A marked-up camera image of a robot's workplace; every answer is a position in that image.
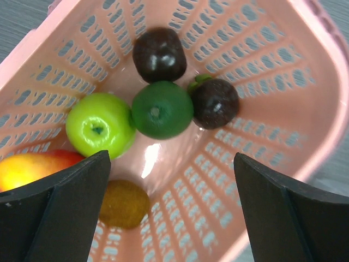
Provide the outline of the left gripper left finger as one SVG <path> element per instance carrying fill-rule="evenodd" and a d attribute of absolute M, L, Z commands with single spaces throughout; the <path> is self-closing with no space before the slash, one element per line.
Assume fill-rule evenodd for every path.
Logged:
<path fill-rule="evenodd" d="M 1 193 L 1 261 L 87 261 L 110 170 L 100 151 Z"/>

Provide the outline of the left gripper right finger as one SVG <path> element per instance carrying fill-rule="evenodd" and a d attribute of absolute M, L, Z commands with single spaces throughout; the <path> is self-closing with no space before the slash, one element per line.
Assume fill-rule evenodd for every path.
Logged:
<path fill-rule="evenodd" d="M 348 261 L 348 197 L 242 153 L 234 173 L 255 261 Z"/>

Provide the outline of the green apple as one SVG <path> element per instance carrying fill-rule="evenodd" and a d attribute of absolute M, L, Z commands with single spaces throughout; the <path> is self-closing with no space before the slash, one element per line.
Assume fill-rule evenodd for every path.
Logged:
<path fill-rule="evenodd" d="M 130 106 L 114 94 L 100 92 L 76 103 L 67 115 L 65 131 L 75 150 L 85 157 L 107 150 L 111 159 L 118 158 L 136 138 Z"/>

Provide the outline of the dark green avocado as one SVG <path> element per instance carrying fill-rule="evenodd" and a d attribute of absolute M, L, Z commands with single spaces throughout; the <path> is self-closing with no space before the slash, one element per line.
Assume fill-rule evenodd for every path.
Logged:
<path fill-rule="evenodd" d="M 173 82 L 158 81 L 138 92 L 133 98 L 131 113 L 140 133 L 165 140 L 187 129 L 194 108 L 185 89 Z"/>

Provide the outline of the pink plastic basket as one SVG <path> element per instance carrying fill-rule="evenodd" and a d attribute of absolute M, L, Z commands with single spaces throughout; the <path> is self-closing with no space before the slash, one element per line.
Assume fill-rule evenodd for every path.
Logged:
<path fill-rule="evenodd" d="M 145 85 L 131 51 L 152 27 L 178 33 L 188 67 L 229 81 L 240 111 L 213 131 L 138 134 L 111 178 L 141 184 L 133 230 L 97 224 L 87 261 L 233 261 L 248 243 L 233 159 L 305 181 L 348 123 L 348 48 L 319 1 L 55 1 L 1 63 L 1 158 L 71 149 L 69 110 L 94 91 L 127 102 Z"/>

